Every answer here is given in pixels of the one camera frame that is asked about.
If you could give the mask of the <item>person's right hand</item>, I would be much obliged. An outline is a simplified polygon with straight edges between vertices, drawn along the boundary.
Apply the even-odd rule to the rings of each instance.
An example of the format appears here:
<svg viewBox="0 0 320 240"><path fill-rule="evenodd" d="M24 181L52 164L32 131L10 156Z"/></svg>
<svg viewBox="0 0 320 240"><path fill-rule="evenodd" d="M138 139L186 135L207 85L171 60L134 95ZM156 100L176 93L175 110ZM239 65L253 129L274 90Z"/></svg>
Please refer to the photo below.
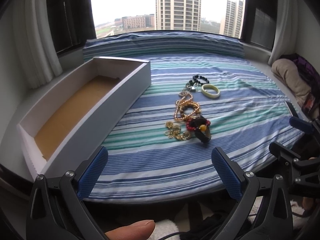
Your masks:
<svg viewBox="0 0 320 240"><path fill-rule="evenodd" d="M313 199L313 198L308 198L304 197L302 201L302 207L305 211L309 211L312 209L312 207L316 204L319 203L319 199Z"/></svg>

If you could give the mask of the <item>person's left hand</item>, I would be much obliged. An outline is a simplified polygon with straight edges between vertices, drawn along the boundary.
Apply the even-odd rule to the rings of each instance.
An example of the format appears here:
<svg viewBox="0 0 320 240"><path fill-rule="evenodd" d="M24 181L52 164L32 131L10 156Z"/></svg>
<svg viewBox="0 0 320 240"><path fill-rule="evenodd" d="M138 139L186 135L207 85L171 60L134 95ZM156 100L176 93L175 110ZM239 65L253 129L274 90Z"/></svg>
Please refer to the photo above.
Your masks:
<svg viewBox="0 0 320 240"><path fill-rule="evenodd" d="M153 220L141 220L105 233L110 240L146 240L155 229Z"/></svg>

